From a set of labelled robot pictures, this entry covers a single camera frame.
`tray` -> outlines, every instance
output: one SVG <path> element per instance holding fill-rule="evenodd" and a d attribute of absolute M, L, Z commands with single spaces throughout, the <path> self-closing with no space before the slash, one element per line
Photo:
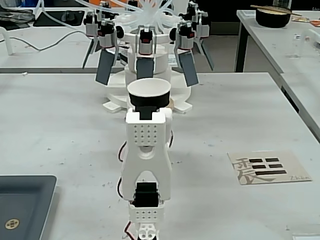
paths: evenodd
<path fill-rule="evenodd" d="M 0 176 L 0 239 L 40 240 L 55 192 L 52 175 Z"/>

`table leg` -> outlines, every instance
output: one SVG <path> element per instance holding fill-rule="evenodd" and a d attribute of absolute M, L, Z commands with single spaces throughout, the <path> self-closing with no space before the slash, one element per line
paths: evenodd
<path fill-rule="evenodd" d="M 239 36 L 238 36 L 238 45 L 236 48 L 234 72 L 243 73 L 246 59 L 247 51 L 247 42 L 248 42 L 249 33 L 245 26 L 240 23 L 239 26 Z"/>

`white robotic arm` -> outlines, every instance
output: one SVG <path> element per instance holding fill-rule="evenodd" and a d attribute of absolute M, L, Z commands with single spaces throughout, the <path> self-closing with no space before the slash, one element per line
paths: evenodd
<path fill-rule="evenodd" d="M 169 104 L 170 88 L 169 82 L 156 78 L 140 79 L 128 86 L 135 110 L 129 109 L 126 115 L 122 195 L 129 202 L 129 219 L 135 223 L 139 240 L 159 239 L 165 201 L 171 198 L 172 167 L 168 149 L 172 110 L 164 108 Z M 151 172 L 156 182 L 137 182 L 145 171 Z"/>

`wooden stick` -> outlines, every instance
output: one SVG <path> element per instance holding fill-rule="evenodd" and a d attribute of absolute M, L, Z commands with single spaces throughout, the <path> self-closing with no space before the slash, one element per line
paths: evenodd
<path fill-rule="evenodd" d="M 255 9 L 269 10 L 269 11 L 278 12 L 278 13 L 283 13 L 283 14 L 290 14 L 290 15 L 299 16 L 299 17 L 302 16 L 301 14 L 293 13 L 293 12 L 290 11 L 290 10 L 279 9 L 279 8 L 277 8 L 277 7 L 274 7 L 274 6 L 257 6 L 257 5 L 251 5 L 250 7 L 255 8 Z"/>

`white table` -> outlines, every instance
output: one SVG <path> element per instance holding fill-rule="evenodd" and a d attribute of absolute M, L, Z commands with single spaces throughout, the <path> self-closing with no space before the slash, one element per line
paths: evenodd
<path fill-rule="evenodd" d="M 284 73 L 283 89 L 296 106 L 299 115 L 320 141 L 320 81 L 317 73 Z"/>
<path fill-rule="evenodd" d="M 88 11 L 86 7 L 54 7 L 46 8 L 47 11 L 79 10 Z M 85 32 L 85 26 L 75 27 Z M 68 33 L 73 32 L 65 26 L 33 27 L 9 31 L 10 37 L 23 39 L 37 48 L 50 46 Z M 7 55 L 6 46 L 0 43 L 0 73 L 96 73 L 100 52 L 90 55 L 85 69 L 82 65 L 87 54 L 90 39 L 81 33 L 75 33 L 63 40 L 57 46 L 38 52 L 31 47 L 26 47 L 23 42 L 12 39 L 14 54 Z M 116 68 L 123 69 L 117 62 Z"/>
<path fill-rule="evenodd" d="M 320 18 L 320 11 L 294 11 L 311 20 Z M 311 47 L 305 48 L 303 57 L 290 57 L 295 50 L 293 46 L 294 34 L 301 35 L 306 29 L 319 32 L 319 28 L 310 23 L 291 21 L 284 28 L 268 28 L 260 26 L 254 15 L 255 11 L 238 10 L 237 16 L 241 21 L 235 72 L 243 72 L 247 39 L 250 35 L 274 69 L 279 73 L 309 73 L 319 71 L 319 54 Z"/>
<path fill-rule="evenodd" d="M 105 88 L 93 78 L 0 78 L 0 174 L 58 177 L 51 240 L 120 240 L 128 221 L 115 187 L 125 113 L 103 110 Z M 161 239 L 290 240 L 297 228 L 319 228 L 319 143 L 271 77 L 212 73 L 199 80 L 193 110 L 174 115 L 172 199 Z M 261 150 L 292 150 L 313 182 L 241 186 L 226 153 Z"/>

